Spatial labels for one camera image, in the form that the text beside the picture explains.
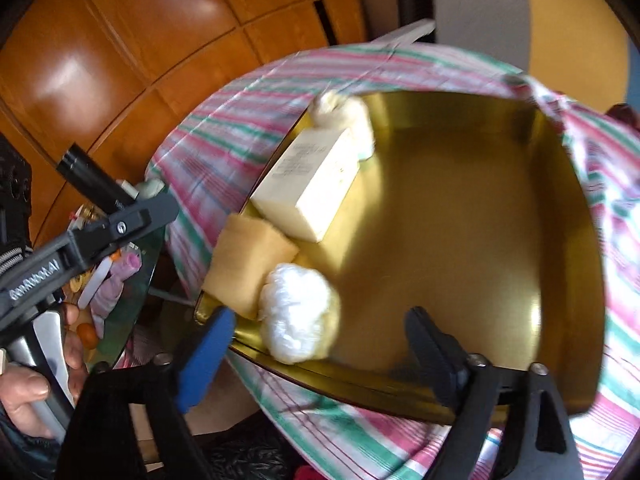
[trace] white crumpled object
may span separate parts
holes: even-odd
[[[358,160],[367,160],[373,155],[375,141],[369,109],[360,97],[327,90],[312,101],[309,114],[315,126],[320,128],[348,128],[358,152]]]
[[[332,288],[322,274],[295,264],[279,264],[260,294],[262,341],[284,364],[311,359],[322,341],[322,316],[332,302]]]

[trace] striped tablecloth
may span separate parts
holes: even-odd
[[[535,100],[558,124],[602,243],[602,375],[596,403],[572,419],[572,430],[585,478],[605,478],[640,426],[640,139],[630,127],[548,90],[513,66],[439,45],[355,44],[300,52],[220,89],[169,134],[147,170],[147,176],[167,182],[180,203],[166,241],[188,293],[200,290],[226,216],[242,207],[313,96],[329,88]],[[328,478],[419,479],[448,431],[342,404],[238,356],[229,359],[262,409]],[[500,432],[491,430],[474,478],[487,478],[499,439]]]

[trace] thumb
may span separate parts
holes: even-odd
[[[0,376],[0,401],[14,426],[30,436],[51,438],[52,434],[33,410],[31,402],[45,400],[50,387],[39,373],[9,365]]]

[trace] metal tray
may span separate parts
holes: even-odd
[[[297,263],[340,293],[331,356],[287,366],[238,319],[232,349],[271,372],[343,402],[447,423],[420,382],[402,329],[423,306],[444,332],[495,365],[544,363],[569,413],[594,399],[604,337],[598,238],[553,125],[531,104],[452,92],[363,96],[376,154],[324,240],[296,243]],[[265,173],[310,126],[304,114]],[[248,202],[243,213],[258,216]],[[204,322],[220,303],[205,294]],[[504,420],[497,410],[494,422]]]

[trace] human hand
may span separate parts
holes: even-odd
[[[64,309],[66,324],[73,324],[78,319],[78,307],[65,303]],[[88,373],[80,338],[69,330],[63,354],[69,371],[69,390],[77,402]],[[53,437],[31,406],[36,400],[45,400],[50,390],[47,380],[31,368],[9,364],[0,376],[0,402],[14,426],[29,436]]]

